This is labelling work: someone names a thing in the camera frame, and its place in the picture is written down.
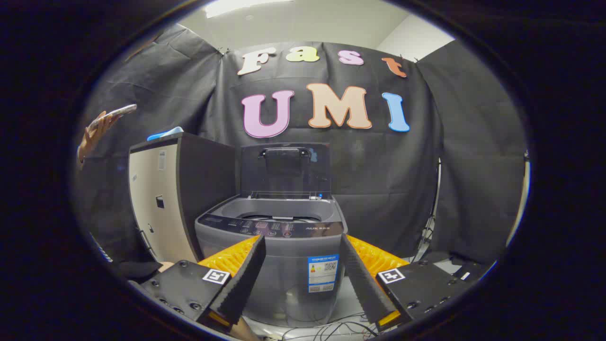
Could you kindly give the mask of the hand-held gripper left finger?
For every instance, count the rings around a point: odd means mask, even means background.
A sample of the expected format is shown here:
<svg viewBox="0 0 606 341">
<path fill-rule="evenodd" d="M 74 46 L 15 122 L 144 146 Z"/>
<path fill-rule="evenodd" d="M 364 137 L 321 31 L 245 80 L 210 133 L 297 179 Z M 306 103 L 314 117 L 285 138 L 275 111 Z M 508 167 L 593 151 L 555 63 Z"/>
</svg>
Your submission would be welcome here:
<svg viewBox="0 0 606 341">
<path fill-rule="evenodd" d="M 172 314 L 229 332 L 244 312 L 265 259 L 265 237 L 256 235 L 198 263 L 176 261 L 141 284 L 141 293 Z"/>
</svg>

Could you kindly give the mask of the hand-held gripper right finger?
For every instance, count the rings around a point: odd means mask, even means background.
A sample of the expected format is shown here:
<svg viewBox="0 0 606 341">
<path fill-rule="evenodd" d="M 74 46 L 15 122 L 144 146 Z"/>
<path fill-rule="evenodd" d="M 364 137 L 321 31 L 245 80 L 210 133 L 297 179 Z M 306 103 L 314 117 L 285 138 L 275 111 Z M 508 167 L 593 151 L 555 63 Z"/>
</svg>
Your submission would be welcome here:
<svg viewBox="0 0 606 341">
<path fill-rule="evenodd" d="M 348 234 L 340 260 L 366 318 L 383 332 L 453 304 L 467 283 L 426 261 L 409 263 Z"/>
</svg>

